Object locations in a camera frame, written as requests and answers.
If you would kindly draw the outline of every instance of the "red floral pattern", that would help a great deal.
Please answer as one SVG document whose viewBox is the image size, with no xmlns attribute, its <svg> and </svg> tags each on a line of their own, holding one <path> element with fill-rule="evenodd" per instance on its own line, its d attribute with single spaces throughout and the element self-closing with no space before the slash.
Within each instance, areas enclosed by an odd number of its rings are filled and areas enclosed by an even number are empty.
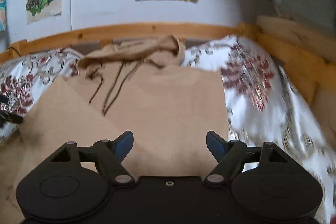
<svg viewBox="0 0 336 224">
<path fill-rule="evenodd" d="M 226 77 L 226 80 L 223 80 L 224 87 L 247 95 L 253 105 L 263 111 L 272 89 L 269 81 L 275 76 L 275 73 L 270 71 L 267 59 L 247 47 L 235 45 L 231 47 L 226 65 L 227 68 L 221 68 L 222 76 Z"/>
<path fill-rule="evenodd" d="M 48 60 L 48 58 L 46 57 L 46 56 L 43 56 L 42 58 L 41 58 L 41 64 L 44 64 L 45 62 L 47 62 L 47 60 Z"/>
<path fill-rule="evenodd" d="M 1 94 L 10 98 L 10 110 L 14 114 L 23 115 L 27 113 L 34 100 L 31 98 L 30 89 L 33 85 L 34 76 L 29 74 L 20 77 L 8 76 L 4 83 L 1 84 Z"/>
</svg>

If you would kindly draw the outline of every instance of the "black object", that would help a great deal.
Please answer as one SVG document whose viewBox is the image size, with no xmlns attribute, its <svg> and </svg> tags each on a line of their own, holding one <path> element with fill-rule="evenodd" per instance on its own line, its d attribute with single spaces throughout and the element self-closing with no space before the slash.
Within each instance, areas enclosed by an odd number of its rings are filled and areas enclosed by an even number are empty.
<svg viewBox="0 0 336 224">
<path fill-rule="evenodd" d="M 204 181 L 138 182 L 120 164 L 133 146 L 132 132 L 92 147 L 65 143 L 19 183 L 24 223 L 317 223 L 320 184 L 274 143 L 247 147 L 212 131 L 206 143 L 219 163 Z M 99 174 L 81 161 L 94 162 Z M 246 162 L 259 166 L 241 173 Z"/>
<path fill-rule="evenodd" d="M 9 98 L 7 98 L 6 96 L 0 95 L 0 103 L 9 105 Z M 23 122 L 23 117 L 10 113 L 8 111 L 0 110 L 0 128 L 2 128 L 6 122 L 20 124 Z"/>
</svg>

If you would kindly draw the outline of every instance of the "wooden headboard rail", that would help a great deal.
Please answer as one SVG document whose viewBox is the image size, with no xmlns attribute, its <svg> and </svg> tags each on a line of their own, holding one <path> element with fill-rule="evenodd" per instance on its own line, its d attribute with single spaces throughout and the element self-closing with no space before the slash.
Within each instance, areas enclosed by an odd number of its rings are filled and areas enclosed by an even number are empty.
<svg viewBox="0 0 336 224">
<path fill-rule="evenodd" d="M 27 42 L 22 40 L 11 44 L 0 54 L 0 64 L 33 52 L 59 47 L 70 47 L 87 42 L 100 42 L 101 47 L 113 43 L 113 39 L 161 37 L 173 34 L 180 39 L 219 39 L 230 34 L 246 36 L 256 41 L 270 55 L 284 62 L 289 78 L 311 104 L 318 85 L 336 92 L 336 66 L 323 57 L 308 52 L 293 43 L 279 39 L 277 34 L 262 32 L 257 25 L 240 23 L 236 28 L 194 23 L 130 23 L 80 29 L 40 38 Z"/>
</svg>

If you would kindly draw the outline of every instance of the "pillow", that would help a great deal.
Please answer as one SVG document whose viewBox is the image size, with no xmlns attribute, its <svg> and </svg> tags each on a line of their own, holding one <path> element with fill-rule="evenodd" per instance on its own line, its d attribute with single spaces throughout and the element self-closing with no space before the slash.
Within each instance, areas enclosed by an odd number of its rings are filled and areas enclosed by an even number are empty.
<svg viewBox="0 0 336 224">
<path fill-rule="evenodd" d="M 1 103 L 0 109 L 24 116 L 57 75 L 78 74 L 76 62 L 82 57 L 72 49 L 59 48 L 5 62 L 0 67 L 0 94 L 9 98 L 9 105 Z M 0 143 L 16 129 L 9 122 L 0 128 Z"/>
<path fill-rule="evenodd" d="M 284 69 L 257 44 L 234 35 L 187 49 L 182 65 L 221 71 L 229 140 L 258 147 L 271 141 L 288 153 L 322 185 L 315 218 L 330 223 L 336 212 L 336 153 Z M 256 166 L 245 164 L 244 170 Z"/>
</svg>

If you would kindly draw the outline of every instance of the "bed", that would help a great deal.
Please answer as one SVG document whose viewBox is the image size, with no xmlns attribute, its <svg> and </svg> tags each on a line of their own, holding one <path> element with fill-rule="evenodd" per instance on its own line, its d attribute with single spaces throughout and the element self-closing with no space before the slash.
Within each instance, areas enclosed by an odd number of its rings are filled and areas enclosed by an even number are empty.
<svg viewBox="0 0 336 224">
<path fill-rule="evenodd" d="M 336 212 L 336 155 L 331 148 L 336 144 L 331 124 L 334 113 L 331 102 L 336 91 L 333 64 L 336 41 L 332 38 L 292 21 L 263 16 L 258 17 L 257 25 L 241 23 L 236 28 L 190 23 L 131 23 L 75 30 L 31 42 L 19 41 L 0 54 L 0 63 L 5 66 L 25 60 L 20 56 L 36 58 L 39 52 L 41 58 L 46 54 L 65 53 L 67 58 L 62 57 L 63 65 L 71 70 L 65 70 L 64 75 L 74 76 L 73 62 L 82 57 L 78 52 L 85 54 L 122 39 L 171 34 L 187 47 L 182 66 L 221 70 L 230 118 L 229 138 L 250 146 L 273 141 L 290 154 L 322 184 L 324 201 L 316 219 L 329 223 Z M 78 52 L 60 48 L 73 48 Z M 253 60 L 251 68 L 262 71 L 263 92 L 251 93 L 246 86 L 233 84 L 244 82 L 232 74 L 237 70 L 235 66 L 239 66 L 235 63 L 237 56 L 243 56 L 244 64 Z"/>
</svg>

